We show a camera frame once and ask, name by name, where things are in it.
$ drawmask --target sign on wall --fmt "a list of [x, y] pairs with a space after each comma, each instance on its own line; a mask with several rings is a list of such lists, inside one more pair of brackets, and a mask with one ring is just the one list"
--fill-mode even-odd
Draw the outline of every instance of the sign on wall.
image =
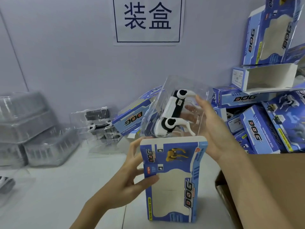
[[177, 45], [185, 0], [109, 0], [114, 45]]

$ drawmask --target wall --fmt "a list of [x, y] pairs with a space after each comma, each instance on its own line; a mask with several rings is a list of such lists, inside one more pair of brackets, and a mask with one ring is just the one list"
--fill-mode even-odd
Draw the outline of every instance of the wall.
[[15, 56], [9, 35], [0, 17], [0, 93], [26, 92], [17, 58]]
[[169, 74], [228, 84], [246, 19], [263, 4], [186, 0], [181, 45], [115, 47], [108, 0], [0, 0], [29, 89], [43, 92], [61, 121], [92, 106], [123, 108]]

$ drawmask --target white robot dog toy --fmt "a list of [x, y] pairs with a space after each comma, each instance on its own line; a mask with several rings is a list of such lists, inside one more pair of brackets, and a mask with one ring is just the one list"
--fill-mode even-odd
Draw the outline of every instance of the white robot dog toy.
[[185, 126], [192, 136], [196, 134], [191, 130], [190, 123], [180, 117], [181, 111], [186, 97], [195, 97], [196, 93], [180, 89], [176, 90], [168, 100], [168, 103], [160, 117], [155, 124], [155, 136], [159, 138], [166, 137], [171, 133], [176, 126]]

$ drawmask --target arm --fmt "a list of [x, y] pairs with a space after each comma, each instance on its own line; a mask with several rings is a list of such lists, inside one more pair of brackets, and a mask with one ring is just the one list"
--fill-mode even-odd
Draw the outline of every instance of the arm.
[[[206, 153], [220, 166], [245, 229], [292, 229], [291, 223], [274, 200], [270, 190], [248, 155], [231, 135], [211, 104], [196, 96], [204, 112], [200, 135], [208, 140]], [[192, 106], [185, 106], [195, 111]], [[185, 115], [193, 121], [193, 115]]]
[[143, 169], [137, 169], [143, 162], [141, 153], [135, 156], [136, 149], [143, 139], [141, 137], [130, 143], [126, 161], [120, 170], [85, 203], [70, 229], [94, 229], [109, 209], [129, 204], [142, 191], [159, 180], [159, 177], [154, 175], [134, 183], [135, 177], [144, 173]]

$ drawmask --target printed icon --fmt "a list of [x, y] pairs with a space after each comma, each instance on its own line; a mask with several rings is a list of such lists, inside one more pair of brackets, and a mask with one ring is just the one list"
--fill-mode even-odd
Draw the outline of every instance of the printed icon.
[[163, 164], [158, 164], [158, 171], [163, 171]]

